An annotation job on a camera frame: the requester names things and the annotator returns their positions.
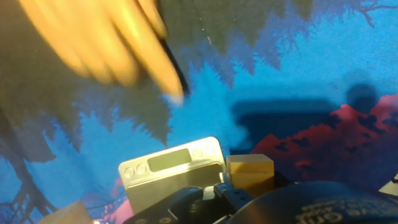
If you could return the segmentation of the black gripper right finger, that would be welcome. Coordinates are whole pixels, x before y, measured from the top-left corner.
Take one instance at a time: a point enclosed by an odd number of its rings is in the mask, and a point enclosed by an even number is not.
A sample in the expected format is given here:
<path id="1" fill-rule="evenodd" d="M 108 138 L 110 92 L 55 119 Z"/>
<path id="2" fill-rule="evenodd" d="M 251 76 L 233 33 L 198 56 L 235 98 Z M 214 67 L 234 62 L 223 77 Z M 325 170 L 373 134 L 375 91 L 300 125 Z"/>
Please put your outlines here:
<path id="1" fill-rule="evenodd" d="M 236 189 L 225 183 L 214 186 L 215 201 L 218 208 L 225 214 L 233 215 L 253 198 L 243 189 Z"/>

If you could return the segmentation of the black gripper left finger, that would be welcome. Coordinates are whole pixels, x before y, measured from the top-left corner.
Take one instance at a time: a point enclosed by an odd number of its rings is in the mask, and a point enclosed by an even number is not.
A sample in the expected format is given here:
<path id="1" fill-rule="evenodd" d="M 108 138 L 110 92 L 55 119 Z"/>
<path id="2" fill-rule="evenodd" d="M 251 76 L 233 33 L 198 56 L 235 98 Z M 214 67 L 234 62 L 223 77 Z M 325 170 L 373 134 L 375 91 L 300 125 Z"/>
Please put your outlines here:
<path id="1" fill-rule="evenodd" d="M 212 201 L 203 201 L 200 187 L 185 187 L 149 208 L 128 218 L 123 224 L 210 224 L 215 221 Z"/>

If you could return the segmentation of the bare human hand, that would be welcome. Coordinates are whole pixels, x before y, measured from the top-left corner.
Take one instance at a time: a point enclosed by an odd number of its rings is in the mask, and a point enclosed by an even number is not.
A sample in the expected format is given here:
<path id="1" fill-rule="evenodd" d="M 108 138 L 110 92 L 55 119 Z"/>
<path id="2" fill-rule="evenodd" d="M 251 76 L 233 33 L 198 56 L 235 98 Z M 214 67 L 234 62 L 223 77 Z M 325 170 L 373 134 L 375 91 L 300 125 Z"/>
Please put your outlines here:
<path id="1" fill-rule="evenodd" d="M 166 26 L 154 0 L 19 0 L 60 59 L 82 77 L 133 85 L 144 69 L 169 99 L 183 87 L 160 41 Z"/>

